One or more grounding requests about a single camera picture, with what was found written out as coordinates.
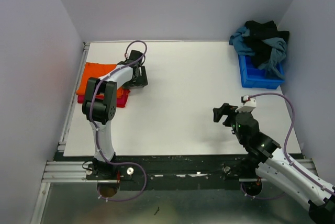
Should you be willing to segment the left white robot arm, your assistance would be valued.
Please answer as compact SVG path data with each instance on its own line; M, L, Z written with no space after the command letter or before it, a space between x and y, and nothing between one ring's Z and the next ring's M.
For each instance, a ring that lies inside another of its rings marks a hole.
M92 163L86 168L88 180L112 180L117 177L116 154L111 137L117 91L119 88L148 85L144 61L144 53L131 50L130 56L119 62L110 73L98 78L90 77L87 81L82 113L90 122L95 142Z

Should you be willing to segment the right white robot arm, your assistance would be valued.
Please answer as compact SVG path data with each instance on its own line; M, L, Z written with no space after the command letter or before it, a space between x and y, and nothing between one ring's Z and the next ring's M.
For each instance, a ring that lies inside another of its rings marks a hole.
M314 223L334 223L334 186L286 155L280 144L262 133L251 111L224 103L213 109L214 122L226 116L223 125L247 151L237 168L244 178L263 178L308 211Z

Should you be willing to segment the grey blue t shirt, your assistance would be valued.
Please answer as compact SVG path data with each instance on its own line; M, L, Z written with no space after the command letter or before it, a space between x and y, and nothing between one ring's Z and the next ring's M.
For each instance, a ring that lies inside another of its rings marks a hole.
M265 39L262 42L271 47L271 53L270 58L266 62L260 64L258 69L265 70L267 74L283 80L284 75L277 69L277 65L286 58L287 43L283 38L279 37Z

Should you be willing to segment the teal blue t shirt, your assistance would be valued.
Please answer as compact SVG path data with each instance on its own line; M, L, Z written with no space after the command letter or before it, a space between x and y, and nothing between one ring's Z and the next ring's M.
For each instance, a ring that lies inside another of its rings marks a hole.
M245 26L240 27L230 36L229 45L233 46L238 55L244 55L252 57L255 55L255 52L244 43L244 36L249 35L249 29Z

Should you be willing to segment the orange t shirt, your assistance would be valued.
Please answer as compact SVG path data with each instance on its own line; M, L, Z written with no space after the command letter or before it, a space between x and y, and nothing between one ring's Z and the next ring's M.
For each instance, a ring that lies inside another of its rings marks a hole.
M110 73L116 68L116 64L100 64L93 62L86 62L79 88L76 91L76 95L84 96L86 90L86 84L90 77L99 78Z

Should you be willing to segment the pink t shirt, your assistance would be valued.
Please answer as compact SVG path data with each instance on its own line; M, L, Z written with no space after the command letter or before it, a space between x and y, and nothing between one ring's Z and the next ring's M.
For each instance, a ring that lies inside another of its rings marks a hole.
M117 107L118 108L124 108L126 106L129 93L130 93L129 89L120 88L117 91ZM78 95L77 102L79 104L82 104L84 102L84 95Z

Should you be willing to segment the black t shirt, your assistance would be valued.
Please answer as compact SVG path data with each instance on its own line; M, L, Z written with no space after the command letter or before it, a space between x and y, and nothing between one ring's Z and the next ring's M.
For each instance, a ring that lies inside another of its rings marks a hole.
M249 30L249 35L244 37L244 43L254 52L251 60L256 68L270 59L272 46L267 44L265 40L281 38L285 43L288 43L290 32L287 30L279 31L273 20L263 24L249 20L244 26Z

